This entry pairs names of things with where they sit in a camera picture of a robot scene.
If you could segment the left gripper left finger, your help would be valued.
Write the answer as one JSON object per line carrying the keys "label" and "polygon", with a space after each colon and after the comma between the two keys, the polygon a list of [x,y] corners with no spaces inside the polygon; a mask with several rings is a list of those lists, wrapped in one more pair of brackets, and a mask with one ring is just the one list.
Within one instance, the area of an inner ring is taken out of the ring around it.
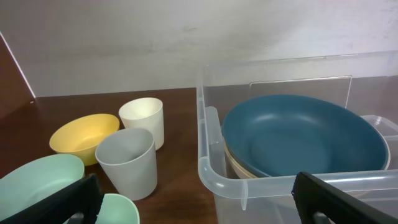
{"label": "left gripper left finger", "polygon": [[103,199],[104,192],[96,174],[90,174],[15,215],[5,218],[1,224],[95,224]]}

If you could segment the dark blue large bowl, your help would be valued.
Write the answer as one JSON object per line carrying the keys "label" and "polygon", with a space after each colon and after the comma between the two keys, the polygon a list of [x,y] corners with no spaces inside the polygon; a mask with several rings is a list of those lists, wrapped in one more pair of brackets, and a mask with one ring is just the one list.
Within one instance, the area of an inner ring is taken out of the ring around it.
{"label": "dark blue large bowl", "polygon": [[365,119],[307,96],[244,101],[222,130],[231,157],[256,177],[386,170],[391,161],[386,140]]}

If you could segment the cream large bowl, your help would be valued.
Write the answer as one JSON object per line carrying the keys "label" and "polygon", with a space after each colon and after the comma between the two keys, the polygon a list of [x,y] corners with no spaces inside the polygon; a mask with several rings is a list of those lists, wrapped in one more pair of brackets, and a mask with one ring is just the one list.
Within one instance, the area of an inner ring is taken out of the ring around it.
{"label": "cream large bowl", "polygon": [[[384,143],[387,146],[387,152],[388,152],[388,159],[387,159],[386,166],[384,168],[384,170],[387,170],[391,163],[391,149],[390,149],[389,141],[396,140],[396,136],[382,136],[382,138],[384,140]],[[237,162],[236,159],[233,158],[233,156],[229,152],[229,149],[227,148],[226,144],[224,144],[224,151],[226,154],[226,158],[227,158],[230,166],[232,167],[232,170],[234,170],[235,174],[240,179],[256,179],[257,178],[257,176],[255,176],[254,174],[247,171],[243,166],[241,166]]]}

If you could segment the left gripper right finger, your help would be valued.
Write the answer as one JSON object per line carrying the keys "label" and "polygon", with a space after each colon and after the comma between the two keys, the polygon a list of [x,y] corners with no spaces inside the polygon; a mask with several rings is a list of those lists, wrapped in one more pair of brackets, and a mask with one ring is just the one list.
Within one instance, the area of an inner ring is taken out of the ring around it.
{"label": "left gripper right finger", "polygon": [[292,196],[303,224],[397,224],[397,218],[344,193],[308,172],[295,177]]}

